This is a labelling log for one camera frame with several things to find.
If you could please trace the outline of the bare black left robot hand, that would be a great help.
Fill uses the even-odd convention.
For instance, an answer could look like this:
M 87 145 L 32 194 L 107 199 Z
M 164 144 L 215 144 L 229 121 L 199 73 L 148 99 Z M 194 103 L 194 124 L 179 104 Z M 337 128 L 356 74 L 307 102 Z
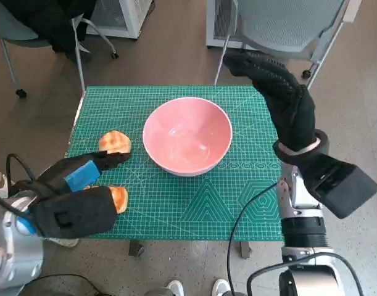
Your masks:
M 103 171 L 118 167 L 130 157 L 130 152 L 99 151 L 63 158 L 40 174 L 33 184 L 43 197 L 77 192 L 94 183 Z

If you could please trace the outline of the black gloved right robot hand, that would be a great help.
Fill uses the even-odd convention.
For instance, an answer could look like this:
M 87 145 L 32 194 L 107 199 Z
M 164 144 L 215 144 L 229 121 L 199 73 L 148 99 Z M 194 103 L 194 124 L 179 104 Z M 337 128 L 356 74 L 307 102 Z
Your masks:
M 304 84 L 279 61 L 263 54 L 230 52 L 223 58 L 233 76 L 251 80 L 264 97 L 278 140 L 298 152 L 316 141 L 315 104 Z

